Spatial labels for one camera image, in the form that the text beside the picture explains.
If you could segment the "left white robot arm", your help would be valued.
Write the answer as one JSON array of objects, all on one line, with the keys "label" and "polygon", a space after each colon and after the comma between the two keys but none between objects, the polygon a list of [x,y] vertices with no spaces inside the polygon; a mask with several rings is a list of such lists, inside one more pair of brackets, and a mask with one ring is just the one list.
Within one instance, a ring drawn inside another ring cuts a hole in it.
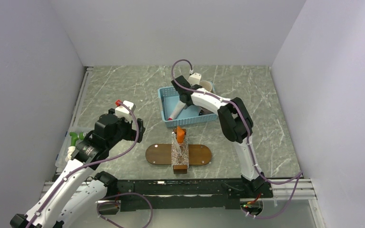
[{"label": "left white robot arm", "polygon": [[136,118],[132,108],[109,109],[96,121],[94,129],[82,139],[73,134],[70,157],[54,184],[26,214],[16,214],[10,221],[13,228],[68,228],[87,206],[119,193],[118,179],[105,172],[97,173],[81,192],[79,186],[104,162],[109,151],[120,141],[142,141],[144,122]]}]

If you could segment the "orange toothpaste tube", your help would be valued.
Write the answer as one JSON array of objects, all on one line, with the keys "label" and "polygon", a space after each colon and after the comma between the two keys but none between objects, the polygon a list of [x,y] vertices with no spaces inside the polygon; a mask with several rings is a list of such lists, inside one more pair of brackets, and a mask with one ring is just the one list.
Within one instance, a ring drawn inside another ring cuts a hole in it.
[{"label": "orange toothpaste tube", "polygon": [[185,136],[186,136],[186,131],[185,129],[181,128],[180,126],[177,126],[174,130],[174,133],[176,135],[176,140],[178,143],[183,143]]}]

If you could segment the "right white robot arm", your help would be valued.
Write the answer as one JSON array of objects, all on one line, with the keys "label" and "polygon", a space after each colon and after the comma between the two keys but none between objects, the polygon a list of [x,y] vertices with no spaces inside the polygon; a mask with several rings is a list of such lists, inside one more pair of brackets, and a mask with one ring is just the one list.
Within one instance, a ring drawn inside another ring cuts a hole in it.
[{"label": "right white robot arm", "polygon": [[227,99],[217,96],[200,85],[191,86],[184,76],[174,78],[172,85],[183,103],[205,108],[218,115],[222,133],[233,143],[240,161],[243,192],[248,197],[255,197],[265,181],[252,145],[253,121],[243,101],[238,97]]}]

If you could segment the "clear acrylic toothbrush holder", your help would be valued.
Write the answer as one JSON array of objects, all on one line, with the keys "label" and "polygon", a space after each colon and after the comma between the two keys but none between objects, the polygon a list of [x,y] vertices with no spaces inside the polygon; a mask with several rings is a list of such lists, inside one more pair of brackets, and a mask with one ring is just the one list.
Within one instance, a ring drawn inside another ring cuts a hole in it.
[{"label": "clear acrylic toothbrush holder", "polygon": [[171,150],[171,166],[175,175],[187,174],[189,168],[189,146],[187,136],[184,142],[180,143],[181,153],[174,153]]}]

